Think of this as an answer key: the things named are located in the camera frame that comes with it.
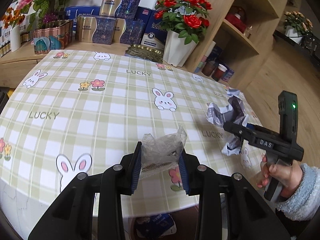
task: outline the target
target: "human hand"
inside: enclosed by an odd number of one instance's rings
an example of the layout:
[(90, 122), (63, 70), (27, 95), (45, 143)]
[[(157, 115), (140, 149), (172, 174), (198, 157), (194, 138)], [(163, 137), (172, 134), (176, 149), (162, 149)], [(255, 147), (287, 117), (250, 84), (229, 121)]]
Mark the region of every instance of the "human hand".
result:
[(284, 188), (280, 195), (285, 198), (290, 198), (300, 186), (303, 177), (303, 171), (296, 160), (293, 160), (292, 168), (282, 165), (271, 165), (268, 168), (267, 156), (262, 156), (261, 173), (263, 178), (259, 179), (258, 188), (265, 187), (269, 183), (270, 177), (278, 179), (280, 182), (284, 182)]

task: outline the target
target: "gold tray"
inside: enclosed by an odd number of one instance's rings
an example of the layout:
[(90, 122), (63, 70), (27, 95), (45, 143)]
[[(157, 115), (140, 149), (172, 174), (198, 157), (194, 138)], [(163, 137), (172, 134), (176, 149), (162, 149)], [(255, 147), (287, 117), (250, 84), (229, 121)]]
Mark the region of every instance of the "gold tray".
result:
[(132, 44), (126, 51), (125, 54), (131, 57), (137, 57), (152, 62), (161, 63), (163, 60), (163, 51), (159, 49), (153, 49), (140, 44)]

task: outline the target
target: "wooden floor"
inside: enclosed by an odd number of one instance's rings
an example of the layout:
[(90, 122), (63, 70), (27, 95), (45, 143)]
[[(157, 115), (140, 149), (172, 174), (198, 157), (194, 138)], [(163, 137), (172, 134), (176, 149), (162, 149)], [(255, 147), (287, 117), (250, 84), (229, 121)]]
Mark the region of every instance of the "wooden floor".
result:
[(303, 162), (320, 167), (320, 73), (289, 44), (277, 41), (258, 75), (244, 91), (262, 125), (279, 130), (278, 95), (282, 90), (298, 96), (298, 138)]

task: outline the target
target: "bunny ear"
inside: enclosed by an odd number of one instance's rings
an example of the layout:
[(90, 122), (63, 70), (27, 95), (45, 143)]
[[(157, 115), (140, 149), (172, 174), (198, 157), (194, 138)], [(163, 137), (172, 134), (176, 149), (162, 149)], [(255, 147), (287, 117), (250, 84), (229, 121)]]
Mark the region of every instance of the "bunny ear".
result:
[(40, 72), (41, 72), (41, 70), (40, 69), (38, 69), (33, 75), (34, 76), (37, 76), (37, 75), (39, 75), (40, 74)]
[(82, 154), (76, 162), (76, 166), (75, 166), (76, 173), (78, 174), (79, 172), (88, 172), (88, 170), (91, 167), (91, 164), (92, 164), (91, 155), (89, 153)]
[(173, 93), (172, 93), (172, 92), (166, 92), (166, 93), (164, 94), (164, 97), (166, 97), (166, 98), (173, 98)]
[(41, 73), (41, 75), (38, 76), (38, 78), (43, 78), (47, 75), (48, 73)]
[(162, 92), (157, 88), (153, 88), (152, 92), (156, 97), (163, 96)]
[(59, 154), (56, 159), (57, 169), (60, 174), (66, 175), (69, 171), (73, 171), (71, 163), (67, 156)]

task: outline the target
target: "table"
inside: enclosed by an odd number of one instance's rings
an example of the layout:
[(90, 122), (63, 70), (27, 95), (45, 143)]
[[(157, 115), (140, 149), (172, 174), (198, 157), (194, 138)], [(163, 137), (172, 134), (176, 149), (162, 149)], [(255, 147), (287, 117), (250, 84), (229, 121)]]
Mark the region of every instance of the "table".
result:
[[(158, 104), (154, 88), (174, 104)], [(260, 125), (242, 93), (240, 98), (249, 122)], [(225, 106), (227, 99), (225, 85), (178, 68), (107, 53), (51, 51), (19, 84), (0, 116), (1, 208), (27, 239), (79, 171), (102, 173), (132, 153), (145, 133), (160, 137), (175, 133), (179, 124), (188, 134), (187, 153), (217, 173), (240, 172), (250, 180), (260, 170), (263, 151), (246, 143), (247, 155), (222, 155), (228, 135), (206, 120), (208, 103)], [(242, 166), (245, 159), (249, 162)], [(133, 196), (122, 196), (123, 216), (197, 204), (196, 196), (183, 191), (177, 172), (140, 180)], [(98, 201), (97, 195), (94, 215)]]

